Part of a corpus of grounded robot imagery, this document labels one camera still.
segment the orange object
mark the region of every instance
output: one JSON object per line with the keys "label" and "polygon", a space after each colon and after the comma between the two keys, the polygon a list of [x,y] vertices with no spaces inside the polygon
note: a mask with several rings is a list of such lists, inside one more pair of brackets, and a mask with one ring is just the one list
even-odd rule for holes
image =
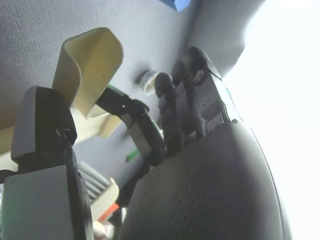
{"label": "orange object", "polygon": [[118,208],[119,208],[118,204],[116,204],[116,203],[112,204],[112,206],[109,207],[108,210],[105,211],[104,214],[103,214],[101,217],[99,217],[98,221],[99,221],[99,222],[105,221],[105,220],[107,219],[107,217],[109,217],[109,216],[110,216],[111,214],[113,214],[116,210],[118,210]]}

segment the blue box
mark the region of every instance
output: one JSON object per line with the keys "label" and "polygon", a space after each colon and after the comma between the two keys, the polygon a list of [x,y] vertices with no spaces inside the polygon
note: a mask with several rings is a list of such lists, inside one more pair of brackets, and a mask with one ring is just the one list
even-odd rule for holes
{"label": "blue box", "polygon": [[161,2],[167,4],[169,7],[180,12],[184,8],[188,7],[191,0],[160,0]]}

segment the beige tray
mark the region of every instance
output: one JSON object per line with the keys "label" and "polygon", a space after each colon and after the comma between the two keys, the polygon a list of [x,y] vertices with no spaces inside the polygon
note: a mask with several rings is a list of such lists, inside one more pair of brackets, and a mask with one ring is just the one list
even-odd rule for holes
{"label": "beige tray", "polygon": [[[123,49],[105,27],[67,39],[61,47],[52,89],[66,99],[77,131],[76,144],[108,137],[121,120],[95,105],[123,60]],[[14,127],[0,130],[0,169],[16,171],[10,157]]]}

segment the bright white light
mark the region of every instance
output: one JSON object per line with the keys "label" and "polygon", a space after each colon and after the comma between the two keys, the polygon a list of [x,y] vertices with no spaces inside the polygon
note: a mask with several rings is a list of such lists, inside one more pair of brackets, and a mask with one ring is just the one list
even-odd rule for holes
{"label": "bright white light", "polygon": [[320,240],[320,2],[268,0],[225,77],[267,157],[294,240]]}

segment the white tape roll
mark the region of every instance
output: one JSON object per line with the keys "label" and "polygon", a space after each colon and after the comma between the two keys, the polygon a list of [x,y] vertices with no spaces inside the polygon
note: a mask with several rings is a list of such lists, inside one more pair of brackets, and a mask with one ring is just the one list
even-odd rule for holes
{"label": "white tape roll", "polygon": [[155,90],[155,80],[159,72],[150,70],[147,71],[141,78],[140,86],[144,94],[151,95]]}

